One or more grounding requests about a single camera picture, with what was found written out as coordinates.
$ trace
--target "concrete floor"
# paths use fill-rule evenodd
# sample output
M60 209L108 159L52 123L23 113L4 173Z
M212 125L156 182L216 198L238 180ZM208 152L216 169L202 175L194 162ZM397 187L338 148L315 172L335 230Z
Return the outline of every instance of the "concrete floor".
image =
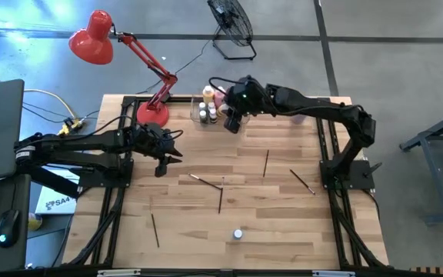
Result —
M318 35L312 0L240 0L256 35ZM0 0L0 28L74 31L86 26L96 8L106 9L119 30L143 34L210 35L216 27L205 0ZM328 35L363 37L443 37L442 0L321 0ZM31 32L0 37L0 78L23 78L26 88L58 93L79 115L97 110L108 93L143 91L156 77L123 45L114 43L109 65L87 64L68 49L67 39L28 38ZM146 40L164 66L175 71L200 51L202 40ZM230 53L245 53L221 42ZM320 42L254 42L253 62L228 62L211 47L178 74L174 94L199 93L211 76L251 74L301 90L330 95ZM420 149L401 153L398 144L443 118L443 43L330 44L339 95L349 95L377 120L376 143L366 150L375 173L381 226L391 265L443 266L443 225L427 227L421 217L440 212L438 197ZM26 94L25 101L65 113L55 99ZM21 136L56 132L59 124L24 111ZM85 129L92 130L94 123ZM39 188L32 186L32 206ZM67 217L49 219L48 230L63 228ZM50 266L63 232L28 241L28 262Z

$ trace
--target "computer mouse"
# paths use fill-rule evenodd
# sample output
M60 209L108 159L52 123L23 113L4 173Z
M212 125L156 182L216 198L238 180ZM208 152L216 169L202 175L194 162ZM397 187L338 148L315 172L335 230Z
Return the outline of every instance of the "computer mouse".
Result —
M3 248L13 246L18 240L18 227L20 212L8 210L1 214L0 219L0 246Z

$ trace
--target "wooden table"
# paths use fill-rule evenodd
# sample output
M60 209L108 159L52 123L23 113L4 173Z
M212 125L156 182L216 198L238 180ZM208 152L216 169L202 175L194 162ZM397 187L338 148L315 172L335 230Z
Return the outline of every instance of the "wooden table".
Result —
M104 95L97 128L120 114L122 98ZM331 100L351 104L349 97ZM184 130L175 140L183 162L169 165L167 175L156 178L157 162L133 155L135 169L125 194L115 268L338 269L328 195L319 175L321 154L314 118L294 125L288 117L260 115L234 135L223 128L222 120L205 127L193 122L189 103L171 103L169 110L165 127ZM116 126L111 124L107 129ZM348 133L341 124L336 124L336 129L342 149ZM289 169L299 174L316 196ZM215 185L225 176L220 215L218 190L188 173ZM78 200L65 262L76 257L97 229L103 194L104 189L90 189ZM374 202L361 191L349 194L358 234L387 264ZM150 198L160 248L148 210ZM244 232L240 241L232 238L236 229ZM108 234L105 237L102 257ZM347 235L344 240L352 261Z

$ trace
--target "lamp shade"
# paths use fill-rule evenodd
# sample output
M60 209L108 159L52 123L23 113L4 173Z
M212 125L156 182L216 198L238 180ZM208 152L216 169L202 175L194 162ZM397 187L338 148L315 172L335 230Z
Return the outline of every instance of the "lamp shade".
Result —
M96 65L112 61L112 43L108 33L112 27L111 16L104 11L93 11L88 26L74 33L69 39L69 48L79 58Z

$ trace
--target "electric fan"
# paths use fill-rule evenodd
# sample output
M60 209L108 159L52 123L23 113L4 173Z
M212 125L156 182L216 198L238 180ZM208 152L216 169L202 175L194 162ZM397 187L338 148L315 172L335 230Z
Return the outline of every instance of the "electric fan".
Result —
M240 3L237 0L208 0L208 5L218 23L218 28L213 38L213 46L227 60L252 60L257 55L254 46L252 46L252 36L254 34L252 33L251 23ZM215 43L222 30L236 45L241 47L251 46L254 55L237 58L229 58L225 55Z

